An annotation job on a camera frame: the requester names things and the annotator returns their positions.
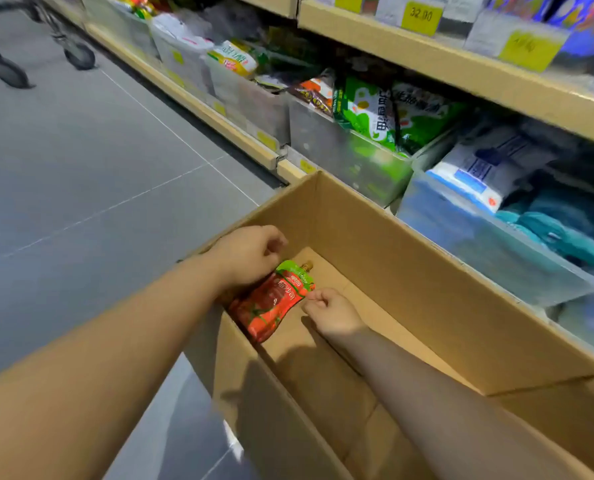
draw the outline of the forearm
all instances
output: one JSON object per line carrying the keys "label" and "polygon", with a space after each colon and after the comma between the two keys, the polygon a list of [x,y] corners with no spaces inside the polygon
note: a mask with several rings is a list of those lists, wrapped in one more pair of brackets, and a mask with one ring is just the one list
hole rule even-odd
{"label": "forearm", "polygon": [[222,286],[192,258],[0,374],[0,478],[100,478]]}
{"label": "forearm", "polygon": [[594,479],[491,400],[378,333],[366,329],[342,345],[442,480]]}

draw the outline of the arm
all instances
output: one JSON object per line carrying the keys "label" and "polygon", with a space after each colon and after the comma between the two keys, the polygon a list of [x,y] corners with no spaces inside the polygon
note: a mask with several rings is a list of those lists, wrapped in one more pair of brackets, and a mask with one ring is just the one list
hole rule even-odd
{"label": "arm", "polygon": [[238,229],[0,374],[0,478],[101,478],[218,295],[278,264],[275,227]]}
{"label": "arm", "polygon": [[585,465],[558,454],[556,445],[491,400],[366,327],[336,291],[310,293],[303,309],[327,339],[352,355],[442,480],[594,480]]}

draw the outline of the shopping cart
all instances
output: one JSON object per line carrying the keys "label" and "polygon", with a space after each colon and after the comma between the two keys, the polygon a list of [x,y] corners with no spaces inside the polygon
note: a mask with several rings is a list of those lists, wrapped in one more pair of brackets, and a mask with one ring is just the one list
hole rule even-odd
{"label": "shopping cart", "polygon": [[[78,70],[89,70],[95,65],[95,53],[84,43],[66,35],[61,24],[48,11],[41,0],[20,0],[0,3],[0,13],[23,10],[34,22],[45,22],[53,31],[53,40],[62,48],[66,59]],[[13,88],[30,88],[26,72],[17,64],[0,55],[0,79]]]}

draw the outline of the ketchup pouch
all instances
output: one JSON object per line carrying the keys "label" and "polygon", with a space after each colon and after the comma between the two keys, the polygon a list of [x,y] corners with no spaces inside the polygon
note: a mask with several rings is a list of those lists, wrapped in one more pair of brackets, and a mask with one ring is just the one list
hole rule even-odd
{"label": "ketchup pouch", "polygon": [[284,261],[249,295],[230,304],[230,316],[245,327],[254,343],[260,344],[273,334],[286,313],[315,289],[308,274],[311,269],[310,261],[301,267]]}

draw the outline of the yellow package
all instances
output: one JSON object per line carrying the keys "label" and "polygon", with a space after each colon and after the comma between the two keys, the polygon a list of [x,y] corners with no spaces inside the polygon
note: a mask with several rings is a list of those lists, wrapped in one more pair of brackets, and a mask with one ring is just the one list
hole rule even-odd
{"label": "yellow package", "polygon": [[219,47],[210,50],[207,55],[224,65],[226,69],[243,77],[251,77],[260,64],[267,61],[265,54],[240,41],[226,40]]}

